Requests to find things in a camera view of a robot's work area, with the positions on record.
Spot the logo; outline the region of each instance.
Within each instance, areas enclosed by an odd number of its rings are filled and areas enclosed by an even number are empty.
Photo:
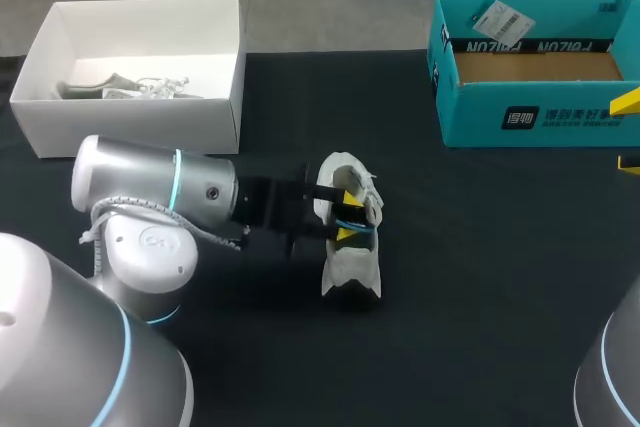
[[[440,72],[438,71],[438,64],[433,63],[433,72],[431,73],[431,93],[435,99],[438,95],[438,82],[440,81]]]
[[[160,255],[172,254],[180,248],[180,240],[166,228],[148,227],[142,231],[138,239],[147,251]]]
[[[440,29],[440,40],[442,41],[442,51],[447,50],[447,44],[451,42],[451,38],[449,37],[449,31],[447,30],[447,26],[442,24],[442,29]]]
[[[502,130],[531,130],[538,118],[538,106],[507,107],[502,120]]]
[[[453,38],[449,43],[454,52],[609,52],[613,39],[542,39],[524,38],[513,47],[494,40]]]

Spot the sticker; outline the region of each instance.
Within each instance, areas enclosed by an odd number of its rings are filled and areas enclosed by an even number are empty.
[[[507,47],[513,47],[534,25],[533,19],[496,0],[473,29]]]

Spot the white shoe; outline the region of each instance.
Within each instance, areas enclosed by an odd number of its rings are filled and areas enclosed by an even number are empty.
[[[373,185],[373,177],[362,162],[348,152],[334,152],[320,167],[317,184],[346,190],[360,205],[364,205],[369,223],[368,226],[351,224],[354,229],[348,229],[350,233],[346,240],[327,241],[322,295],[333,287],[356,280],[382,297],[377,227],[382,222],[384,203]],[[329,201],[316,199],[313,208],[325,225],[334,220]]]

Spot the black table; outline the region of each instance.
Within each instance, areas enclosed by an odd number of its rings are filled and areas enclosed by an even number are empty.
[[[322,242],[289,263],[270,233],[243,255],[201,245],[165,329],[194,425],[575,425],[576,369],[640,265],[640,179],[619,152],[445,148],[424,52],[249,55],[245,84],[240,172],[315,175],[347,150],[378,175],[384,299],[323,301]],[[0,107],[0,231],[89,275],[71,169]]]

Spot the cable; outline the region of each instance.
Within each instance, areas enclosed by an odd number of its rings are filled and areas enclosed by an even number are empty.
[[[211,234],[206,232],[199,227],[196,227],[194,224],[185,219],[182,215],[174,212],[171,209],[168,209],[164,205],[158,204],[156,202],[151,202],[148,200],[137,199],[135,197],[108,197],[106,199],[102,199],[95,203],[93,208],[91,209],[91,229],[82,234],[80,237],[80,243],[84,244],[87,242],[93,242],[93,268],[94,274],[99,275],[102,273],[102,241],[100,240],[99,230],[100,225],[107,221],[113,215],[127,215],[130,217],[140,216],[139,213],[135,212],[127,212],[126,210],[120,209],[117,212],[107,212],[102,213],[105,209],[110,207],[119,207],[123,205],[131,205],[134,207],[141,207],[147,209],[152,212],[158,212],[160,214],[165,215],[167,218],[171,219],[173,222],[178,224],[179,227],[186,229],[191,232],[193,235],[200,237],[204,240],[212,242],[217,245],[221,245],[223,247],[229,247],[234,250],[241,250],[240,246],[235,242],[225,239],[223,237],[219,237],[215,234]]]
[[[374,230],[373,227],[364,227],[362,225],[352,224],[338,219],[336,219],[336,225],[339,225],[343,229],[353,230],[354,232],[360,232],[362,234],[371,234]]]

